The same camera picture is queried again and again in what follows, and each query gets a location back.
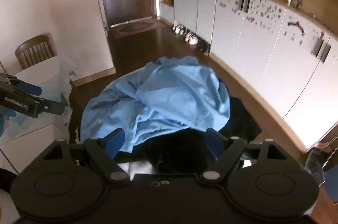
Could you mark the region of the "red door mat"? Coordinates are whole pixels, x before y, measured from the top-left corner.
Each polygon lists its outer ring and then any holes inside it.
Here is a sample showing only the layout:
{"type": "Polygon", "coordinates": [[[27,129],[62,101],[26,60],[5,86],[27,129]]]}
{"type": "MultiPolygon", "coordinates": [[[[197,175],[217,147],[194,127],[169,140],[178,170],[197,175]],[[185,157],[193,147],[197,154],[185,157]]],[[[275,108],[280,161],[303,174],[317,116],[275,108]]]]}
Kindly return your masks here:
{"type": "Polygon", "coordinates": [[[154,18],[118,25],[110,29],[115,39],[136,35],[166,27],[167,24],[154,18]]]}

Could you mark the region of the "light blue t-shirt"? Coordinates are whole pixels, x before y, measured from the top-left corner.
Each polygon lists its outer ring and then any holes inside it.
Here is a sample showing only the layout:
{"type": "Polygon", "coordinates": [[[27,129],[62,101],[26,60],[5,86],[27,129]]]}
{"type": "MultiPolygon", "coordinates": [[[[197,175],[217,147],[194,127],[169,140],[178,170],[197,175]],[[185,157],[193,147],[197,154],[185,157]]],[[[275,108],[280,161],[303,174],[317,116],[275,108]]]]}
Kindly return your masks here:
{"type": "Polygon", "coordinates": [[[110,83],[84,109],[80,140],[104,138],[121,128],[122,152],[150,138],[192,128],[222,129],[230,96],[214,70],[195,57],[158,58],[110,83]]]}

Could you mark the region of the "row of shoes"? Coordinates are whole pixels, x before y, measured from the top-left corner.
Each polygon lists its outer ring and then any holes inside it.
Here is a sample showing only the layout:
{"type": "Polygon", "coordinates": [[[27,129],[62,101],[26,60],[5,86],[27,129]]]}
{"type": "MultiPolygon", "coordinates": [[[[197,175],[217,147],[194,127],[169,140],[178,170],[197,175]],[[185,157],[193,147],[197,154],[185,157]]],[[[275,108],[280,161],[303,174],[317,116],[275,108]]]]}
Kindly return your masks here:
{"type": "Polygon", "coordinates": [[[175,23],[172,27],[172,31],[184,38],[184,41],[190,46],[197,46],[198,49],[206,56],[210,54],[211,44],[199,37],[193,31],[189,30],[187,27],[175,23]]]}

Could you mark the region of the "white cabinet row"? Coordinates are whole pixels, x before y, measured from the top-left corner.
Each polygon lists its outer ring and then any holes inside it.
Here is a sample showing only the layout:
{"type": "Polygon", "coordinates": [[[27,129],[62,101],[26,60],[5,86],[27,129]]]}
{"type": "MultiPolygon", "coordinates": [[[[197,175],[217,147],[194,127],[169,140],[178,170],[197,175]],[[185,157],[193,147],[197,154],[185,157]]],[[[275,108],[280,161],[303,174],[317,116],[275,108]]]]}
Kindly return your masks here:
{"type": "Polygon", "coordinates": [[[301,151],[337,125],[337,39],[329,32],[271,0],[174,0],[172,14],[301,151]]]}

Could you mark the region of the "wooden dining chair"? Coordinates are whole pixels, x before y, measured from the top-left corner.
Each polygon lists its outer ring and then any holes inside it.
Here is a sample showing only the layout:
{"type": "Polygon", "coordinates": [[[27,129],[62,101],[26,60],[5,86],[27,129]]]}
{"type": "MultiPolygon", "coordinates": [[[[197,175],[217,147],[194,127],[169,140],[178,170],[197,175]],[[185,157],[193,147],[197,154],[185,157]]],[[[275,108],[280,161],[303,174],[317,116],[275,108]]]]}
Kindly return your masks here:
{"type": "Polygon", "coordinates": [[[27,40],[14,53],[23,70],[56,56],[46,34],[27,40]]]}

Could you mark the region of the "black garment pile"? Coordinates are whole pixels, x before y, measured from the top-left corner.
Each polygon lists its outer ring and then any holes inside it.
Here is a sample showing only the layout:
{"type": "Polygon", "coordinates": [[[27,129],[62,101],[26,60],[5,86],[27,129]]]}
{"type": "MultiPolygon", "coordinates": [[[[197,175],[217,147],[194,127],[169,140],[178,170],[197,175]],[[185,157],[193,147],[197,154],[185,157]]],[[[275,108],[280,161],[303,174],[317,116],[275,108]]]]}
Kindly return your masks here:
{"type": "MultiPolygon", "coordinates": [[[[230,119],[219,130],[226,138],[237,136],[247,142],[253,141],[261,129],[248,113],[242,101],[230,98],[230,119]]],[[[200,174],[215,162],[215,157],[204,144],[204,132],[192,128],[148,139],[135,146],[131,153],[119,152],[114,160],[134,165],[150,163],[157,174],[200,174]]]]}

